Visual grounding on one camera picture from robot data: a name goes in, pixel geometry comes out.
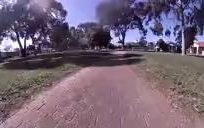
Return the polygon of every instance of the dirt path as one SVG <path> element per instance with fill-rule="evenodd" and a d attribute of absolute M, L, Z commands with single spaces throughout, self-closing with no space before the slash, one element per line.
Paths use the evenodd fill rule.
<path fill-rule="evenodd" d="M 0 124 L 0 128 L 204 128 L 131 66 L 89 67 L 64 79 Z"/>

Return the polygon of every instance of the house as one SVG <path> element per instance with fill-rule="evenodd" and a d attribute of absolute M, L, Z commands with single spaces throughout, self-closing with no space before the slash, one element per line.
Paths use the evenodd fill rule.
<path fill-rule="evenodd" d="M 194 42 L 189 49 L 189 53 L 204 56 L 204 42 Z"/>

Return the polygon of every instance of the green lawn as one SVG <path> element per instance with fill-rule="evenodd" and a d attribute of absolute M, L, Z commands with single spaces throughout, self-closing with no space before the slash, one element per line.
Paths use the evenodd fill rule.
<path fill-rule="evenodd" d="M 56 53 L 10 60 L 0 64 L 0 121 L 52 82 L 90 66 L 108 53 Z"/>
<path fill-rule="evenodd" d="M 145 53 L 139 69 L 168 84 L 184 105 L 204 115 L 204 58 L 176 54 Z"/>

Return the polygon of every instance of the foliage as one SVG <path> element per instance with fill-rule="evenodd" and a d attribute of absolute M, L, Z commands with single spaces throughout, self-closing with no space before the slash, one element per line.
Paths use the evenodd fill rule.
<path fill-rule="evenodd" d="M 58 51 L 68 49 L 69 43 L 68 36 L 69 36 L 68 23 L 61 23 L 60 21 L 57 21 L 50 35 L 52 46 Z"/>
<path fill-rule="evenodd" d="M 157 43 L 156 43 L 156 46 L 159 46 L 160 49 L 162 49 L 162 51 L 164 51 L 164 52 L 168 52 L 169 51 L 168 44 L 166 44 L 163 39 L 159 39 L 157 41 Z"/>
<path fill-rule="evenodd" d="M 165 36 L 170 37 L 170 35 L 171 35 L 171 31 L 170 31 L 169 29 L 167 29 L 167 30 L 165 31 Z"/>
<path fill-rule="evenodd" d="M 163 14 L 166 15 L 166 18 L 168 18 L 169 14 L 174 14 L 174 19 L 183 26 L 183 29 L 194 27 L 198 34 L 203 34 L 204 0 L 147 0 L 146 2 L 149 8 L 151 8 L 151 12 L 149 13 L 149 17 L 151 18 L 148 19 L 161 20 Z"/>
<path fill-rule="evenodd" d="M 163 35 L 163 25 L 160 22 L 154 22 L 154 26 L 150 28 L 154 35 L 162 36 Z"/>
<path fill-rule="evenodd" d="M 110 31 L 106 31 L 103 28 L 99 28 L 92 35 L 91 46 L 107 48 L 110 41 L 111 41 Z"/>
<path fill-rule="evenodd" d="M 125 43 L 126 32 L 132 28 L 131 4 L 131 0 L 111 0 L 102 2 L 97 7 L 99 21 L 114 31 L 122 45 Z"/>
<path fill-rule="evenodd" d="M 13 3 L 0 0 L 0 37 L 9 37 L 19 44 L 23 57 L 26 56 L 26 41 L 32 39 L 33 44 L 48 38 L 57 21 L 65 21 L 66 10 L 57 1 L 17 0 Z"/>
<path fill-rule="evenodd" d="M 186 49 L 188 49 L 191 45 L 194 44 L 197 35 L 197 29 L 195 27 L 187 27 L 184 30 L 184 40 Z M 178 31 L 176 36 L 176 42 L 180 44 L 182 42 L 182 34 L 181 31 Z"/>

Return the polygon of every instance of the tree trunk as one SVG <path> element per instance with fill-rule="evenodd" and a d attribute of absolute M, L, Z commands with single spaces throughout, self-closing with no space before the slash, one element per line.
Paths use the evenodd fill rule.
<path fill-rule="evenodd" d="M 186 54 L 186 48 L 185 48 L 185 37 L 184 37 L 184 28 L 185 28 L 185 20 L 184 20 L 184 10 L 183 10 L 183 3 L 181 1 L 181 40 L 182 40 L 182 56 Z"/>
<path fill-rule="evenodd" d="M 121 36 L 122 36 L 121 44 L 122 44 L 122 47 L 123 47 L 123 49 L 124 49 L 124 46 L 125 46 L 125 37 L 126 37 L 126 31 L 122 32 L 122 33 L 121 33 Z"/>
<path fill-rule="evenodd" d="M 20 47 L 20 55 L 21 55 L 21 57 L 26 57 L 26 50 L 22 46 L 22 43 L 20 41 L 20 35 L 17 31 L 15 31 L 15 33 L 16 33 L 17 42 L 18 42 L 19 47 Z"/>

